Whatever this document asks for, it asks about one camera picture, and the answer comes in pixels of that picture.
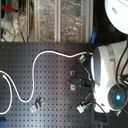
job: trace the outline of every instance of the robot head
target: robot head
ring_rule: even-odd
[[[128,34],[128,1],[105,0],[105,10],[111,23],[119,31]]]

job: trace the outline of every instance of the black perforated table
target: black perforated table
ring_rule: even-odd
[[[43,50],[72,55],[91,49],[88,44],[0,43],[0,69],[12,77],[23,99],[30,97],[32,62]],[[35,65],[35,92],[32,100],[22,103],[12,87],[13,103],[10,111],[4,115],[6,123],[2,128],[92,128],[92,107],[83,114],[76,110],[76,106],[90,90],[77,88],[76,91],[71,91],[68,84],[70,71],[76,71],[79,78],[87,79],[87,73],[78,57],[68,59],[53,54],[41,55]],[[9,87],[0,74],[0,111],[8,107],[9,94]],[[41,97],[45,99],[45,105],[32,114],[30,107]],[[117,128],[128,127],[127,117],[124,112],[120,117],[116,117],[114,112],[110,115]]]

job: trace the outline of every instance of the white robot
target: white robot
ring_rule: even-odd
[[[128,34],[128,1],[105,0],[105,10],[115,28]],[[128,100],[127,41],[98,47],[91,58],[91,74],[95,82],[94,101],[103,108],[105,113],[109,113],[110,110],[122,110]],[[79,105],[77,109],[82,113],[86,107]],[[94,105],[94,110],[103,113],[97,104]]]

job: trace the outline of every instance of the bracket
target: bracket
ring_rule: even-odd
[[[75,77],[75,71],[70,71],[70,77]],[[70,84],[70,90],[75,91],[76,90],[76,85]]]
[[[44,101],[43,98],[41,98],[39,101],[37,101],[37,102],[35,103],[35,105],[33,105],[33,106],[30,108],[31,112],[32,112],[32,113],[35,113],[35,112],[38,111],[38,110],[42,107],[42,105],[44,105],[44,104],[45,104],[45,101]]]

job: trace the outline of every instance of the white plastic casing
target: white plastic casing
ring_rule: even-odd
[[[101,78],[100,78],[100,85],[95,84],[94,87],[94,98],[96,102],[100,106],[102,106],[102,108],[106,113],[110,112],[110,110],[113,110],[113,108],[111,108],[108,102],[108,93],[111,87],[116,85],[116,79],[115,79],[116,67],[121,57],[121,54],[126,47],[126,41],[116,44],[111,44],[110,46],[113,49],[115,61],[110,61],[109,54],[105,46],[98,47],[101,58]],[[121,72],[121,69],[124,66],[124,63],[126,62],[127,58],[128,58],[128,51],[125,53],[125,56],[123,57],[122,63],[119,68],[119,73]],[[91,71],[92,71],[93,79],[95,80],[93,57],[91,59]],[[128,74],[128,66],[125,68],[124,74]],[[97,105],[95,106],[94,109],[96,112],[99,113],[103,112]]]
[[[111,23],[128,34],[128,0],[105,0],[105,10]]]

